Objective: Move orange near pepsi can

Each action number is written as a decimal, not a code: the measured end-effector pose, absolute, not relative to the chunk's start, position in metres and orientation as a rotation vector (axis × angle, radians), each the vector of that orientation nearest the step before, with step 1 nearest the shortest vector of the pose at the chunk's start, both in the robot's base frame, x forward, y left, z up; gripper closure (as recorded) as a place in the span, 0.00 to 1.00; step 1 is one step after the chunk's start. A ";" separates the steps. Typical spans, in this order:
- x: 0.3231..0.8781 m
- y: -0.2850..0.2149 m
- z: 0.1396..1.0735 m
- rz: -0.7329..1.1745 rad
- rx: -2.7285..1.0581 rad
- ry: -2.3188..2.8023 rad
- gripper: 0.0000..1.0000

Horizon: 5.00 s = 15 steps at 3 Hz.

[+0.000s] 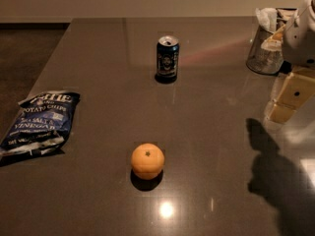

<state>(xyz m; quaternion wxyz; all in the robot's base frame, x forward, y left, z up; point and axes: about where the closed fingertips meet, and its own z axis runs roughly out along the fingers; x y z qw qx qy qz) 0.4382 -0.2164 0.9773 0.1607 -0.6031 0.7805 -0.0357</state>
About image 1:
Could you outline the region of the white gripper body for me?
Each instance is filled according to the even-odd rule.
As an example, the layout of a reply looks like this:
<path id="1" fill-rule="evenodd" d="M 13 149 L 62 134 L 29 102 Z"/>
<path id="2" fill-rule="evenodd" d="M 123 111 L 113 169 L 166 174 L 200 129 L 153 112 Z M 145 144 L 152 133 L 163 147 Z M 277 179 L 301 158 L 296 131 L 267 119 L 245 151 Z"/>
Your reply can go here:
<path id="1" fill-rule="evenodd" d="M 295 12 L 283 31 L 283 59 L 302 67 L 315 66 L 315 17 Z"/>

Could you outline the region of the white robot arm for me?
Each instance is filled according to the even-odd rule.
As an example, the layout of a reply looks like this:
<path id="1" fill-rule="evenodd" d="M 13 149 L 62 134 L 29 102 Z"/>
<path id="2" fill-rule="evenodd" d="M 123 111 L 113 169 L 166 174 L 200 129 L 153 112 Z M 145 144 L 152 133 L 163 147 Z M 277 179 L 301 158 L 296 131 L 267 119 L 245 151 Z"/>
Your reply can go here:
<path id="1" fill-rule="evenodd" d="M 283 27 L 268 37 L 261 47 L 280 51 L 290 64 L 286 76 L 278 76 L 265 115 L 275 123 L 285 123 L 315 94 L 315 8 L 314 0 L 304 0 Z"/>

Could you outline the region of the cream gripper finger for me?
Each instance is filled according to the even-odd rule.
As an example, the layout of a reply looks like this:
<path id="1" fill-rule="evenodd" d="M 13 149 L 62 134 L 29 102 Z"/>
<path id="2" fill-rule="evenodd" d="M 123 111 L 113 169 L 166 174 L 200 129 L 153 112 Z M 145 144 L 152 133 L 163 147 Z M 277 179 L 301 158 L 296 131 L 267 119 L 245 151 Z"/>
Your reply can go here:
<path id="1" fill-rule="evenodd" d="M 261 44 L 261 48 L 266 51 L 281 51 L 283 45 L 283 33 L 281 31 L 276 31 L 274 34 L 269 36 Z"/>
<path id="2" fill-rule="evenodd" d="M 287 75 L 275 79 L 271 99 L 266 106 L 266 118 L 284 124 L 315 94 L 315 70 L 293 66 Z"/>

